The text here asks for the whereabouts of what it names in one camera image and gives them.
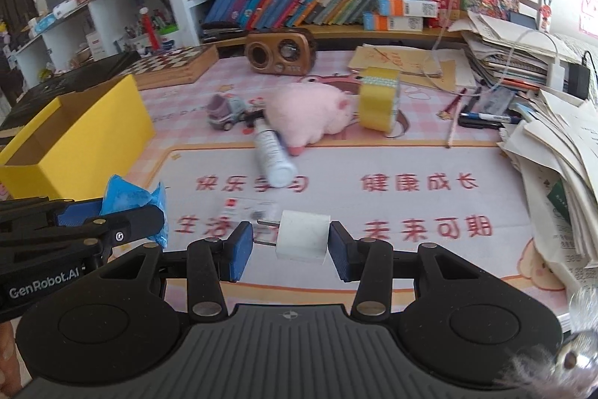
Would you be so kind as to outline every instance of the blue pen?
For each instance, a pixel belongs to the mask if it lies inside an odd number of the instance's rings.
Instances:
[[[510,115],[493,115],[493,114],[480,114],[477,112],[461,112],[461,117],[467,119],[477,119],[480,121],[490,122],[504,122],[505,124],[519,124],[521,122],[520,117],[511,117]]]

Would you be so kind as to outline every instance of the grey ribbed surface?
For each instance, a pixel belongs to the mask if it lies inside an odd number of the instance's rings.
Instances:
[[[360,325],[350,320],[340,306],[242,305],[223,323],[192,327],[174,355],[145,376],[98,388],[61,386],[37,379],[17,398],[531,399],[531,396],[514,390],[471,391],[442,383],[412,365],[387,329]]]

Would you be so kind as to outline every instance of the toy car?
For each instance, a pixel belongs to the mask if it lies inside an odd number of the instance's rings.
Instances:
[[[247,105],[232,93],[217,93],[206,106],[207,122],[214,128],[224,131],[232,129],[237,122],[245,119]]]

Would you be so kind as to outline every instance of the pink plush pig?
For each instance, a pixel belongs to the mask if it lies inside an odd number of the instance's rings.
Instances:
[[[350,95],[324,83],[289,83],[267,93],[265,115],[298,156],[324,134],[340,133],[353,118]]]

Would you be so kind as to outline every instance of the human hand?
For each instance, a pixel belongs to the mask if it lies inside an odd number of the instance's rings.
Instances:
[[[21,389],[19,361],[10,321],[0,323],[0,399],[13,397]]]

